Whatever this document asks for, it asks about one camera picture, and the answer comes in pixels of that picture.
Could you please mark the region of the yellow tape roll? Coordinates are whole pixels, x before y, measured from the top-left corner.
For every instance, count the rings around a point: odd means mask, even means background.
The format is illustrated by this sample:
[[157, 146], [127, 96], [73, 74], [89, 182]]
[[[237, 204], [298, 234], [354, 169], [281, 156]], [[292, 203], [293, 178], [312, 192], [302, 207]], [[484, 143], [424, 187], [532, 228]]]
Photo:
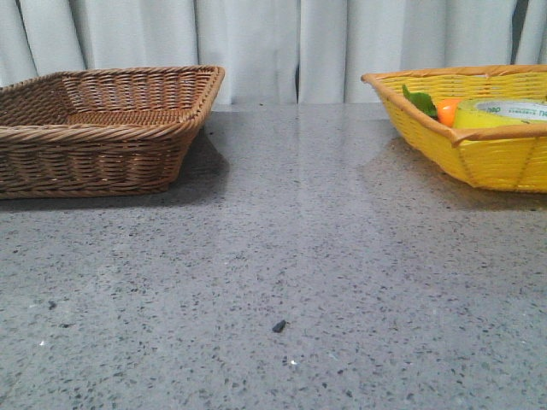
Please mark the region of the yellow tape roll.
[[458, 103], [453, 127], [456, 129], [492, 128], [545, 122], [545, 101], [478, 98]]

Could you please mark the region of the small black debris piece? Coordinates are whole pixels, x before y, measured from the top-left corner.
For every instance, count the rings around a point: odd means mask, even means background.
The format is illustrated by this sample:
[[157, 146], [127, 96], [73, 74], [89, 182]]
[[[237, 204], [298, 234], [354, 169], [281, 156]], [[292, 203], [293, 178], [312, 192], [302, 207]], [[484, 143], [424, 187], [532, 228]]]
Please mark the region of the small black debris piece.
[[287, 325], [287, 321], [282, 319], [277, 324], [275, 324], [272, 328], [272, 332], [274, 333], [281, 333]]

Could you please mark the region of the white curtain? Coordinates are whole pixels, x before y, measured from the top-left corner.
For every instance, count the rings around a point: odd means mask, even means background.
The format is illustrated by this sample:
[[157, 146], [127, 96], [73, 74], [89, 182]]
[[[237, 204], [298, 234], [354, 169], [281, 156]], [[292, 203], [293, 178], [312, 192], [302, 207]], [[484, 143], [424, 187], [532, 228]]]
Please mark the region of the white curtain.
[[543, 1], [4, 1], [1, 82], [208, 64], [221, 104], [368, 103], [365, 73], [546, 60]]

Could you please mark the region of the brown wicker basket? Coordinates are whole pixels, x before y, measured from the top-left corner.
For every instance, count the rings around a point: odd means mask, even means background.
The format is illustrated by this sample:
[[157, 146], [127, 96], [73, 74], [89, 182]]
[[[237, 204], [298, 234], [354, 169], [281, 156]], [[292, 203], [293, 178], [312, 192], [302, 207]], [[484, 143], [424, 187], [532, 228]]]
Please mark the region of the brown wicker basket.
[[57, 72], [1, 90], [4, 199], [165, 191], [203, 127], [222, 67]]

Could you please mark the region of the orange toy carrot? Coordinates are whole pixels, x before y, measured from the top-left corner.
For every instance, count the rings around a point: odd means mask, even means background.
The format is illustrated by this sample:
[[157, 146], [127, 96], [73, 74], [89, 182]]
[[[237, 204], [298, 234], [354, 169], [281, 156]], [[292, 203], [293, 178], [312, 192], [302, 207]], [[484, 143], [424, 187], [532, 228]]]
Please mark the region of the orange toy carrot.
[[410, 91], [406, 85], [402, 85], [402, 92], [403, 96], [423, 114], [445, 126], [453, 126], [461, 99], [448, 98], [434, 101], [429, 94], [423, 91]]

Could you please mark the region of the yellow woven basket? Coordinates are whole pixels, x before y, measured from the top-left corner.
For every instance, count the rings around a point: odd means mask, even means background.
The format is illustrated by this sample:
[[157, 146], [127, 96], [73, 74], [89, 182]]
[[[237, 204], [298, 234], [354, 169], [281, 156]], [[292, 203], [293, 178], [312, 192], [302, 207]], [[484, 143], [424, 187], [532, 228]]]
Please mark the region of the yellow woven basket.
[[546, 125], [455, 129], [422, 113], [403, 88], [446, 98], [546, 98], [546, 66], [445, 67], [365, 73], [399, 134], [455, 179], [473, 187], [522, 192], [546, 191]]

